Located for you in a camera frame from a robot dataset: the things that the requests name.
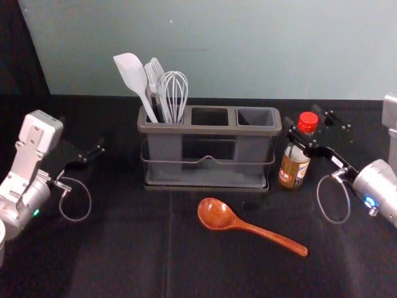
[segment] utensil holder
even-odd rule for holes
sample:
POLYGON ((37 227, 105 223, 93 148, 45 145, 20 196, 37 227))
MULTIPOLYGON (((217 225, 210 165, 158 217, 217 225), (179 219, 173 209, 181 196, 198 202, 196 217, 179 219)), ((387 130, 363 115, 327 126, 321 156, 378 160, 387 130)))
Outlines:
POLYGON ((186 106, 182 124, 151 123, 141 107, 141 159, 148 189, 266 192, 282 130, 272 107, 186 106))

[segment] black tablecloth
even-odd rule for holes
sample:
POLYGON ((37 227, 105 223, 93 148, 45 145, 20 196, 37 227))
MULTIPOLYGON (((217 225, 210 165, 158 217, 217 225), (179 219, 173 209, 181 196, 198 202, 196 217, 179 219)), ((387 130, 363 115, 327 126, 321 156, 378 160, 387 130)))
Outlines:
MULTIPOLYGON (((353 144, 344 151, 362 168, 387 160, 388 134, 381 102, 191 99, 189 104, 269 106, 296 119, 317 103, 353 125, 353 144)), ((282 135, 270 172, 270 191, 164 192, 143 189, 140 102, 127 97, 52 96, 1 98, 1 179, 14 158, 24 115, 34 109, 66 117, 63 138, 88 149, 112 135, 105 154, 82 172, 67 173, 89 187, 89 218, 69 223, 57 209, 54 191, 40 215, 6 243, 0 269, 1 297, 394 297, 397 295, 397 231, 381 216, 371 218, 352 196, 344 225, 323 218, 316 203, 320 177, 334 170, 313 160, 299 191, 283 191, 277 171, 287 141, 282 135), (244 220, 290 237, 310 250, 300 258, 243 232, 212 232, 197 218, 197 204, 215 196, 244 220)), ((343 218, 343 192, 324 185, 324 204, 343 218)))

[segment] wooden spoon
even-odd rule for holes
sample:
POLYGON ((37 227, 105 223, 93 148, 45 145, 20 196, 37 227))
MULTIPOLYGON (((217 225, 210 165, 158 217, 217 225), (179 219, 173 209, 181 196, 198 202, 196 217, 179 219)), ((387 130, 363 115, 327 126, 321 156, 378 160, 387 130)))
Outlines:
POLYGON ((309 253, 307 247, 302 244, 241 220, 229 206, 218 199, 203 199, 198 205, 197 213, 201 223, 210 230, 244 230, 276 242, 300 256, 307 256, 309 253))

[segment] light blue wall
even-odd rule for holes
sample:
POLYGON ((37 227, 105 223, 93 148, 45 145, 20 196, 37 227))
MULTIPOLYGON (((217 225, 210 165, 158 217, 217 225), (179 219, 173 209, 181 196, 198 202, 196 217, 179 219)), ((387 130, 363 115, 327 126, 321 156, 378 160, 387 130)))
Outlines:
POLYGON ((192 97, 382 99, 395 0, 19 0, 53 94, 130 95, 112 57, 159 58, 192 97))

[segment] blue led light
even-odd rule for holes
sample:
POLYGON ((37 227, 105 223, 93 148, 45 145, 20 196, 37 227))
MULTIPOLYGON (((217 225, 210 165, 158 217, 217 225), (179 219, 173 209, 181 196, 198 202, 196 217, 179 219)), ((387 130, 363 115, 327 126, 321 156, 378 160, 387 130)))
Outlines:
POLYGON ((376 205, 378 205, 377 202, 371 197, 366 197, 364 202, 365 205, 367 205, 368 207, 375 207, 376 205))

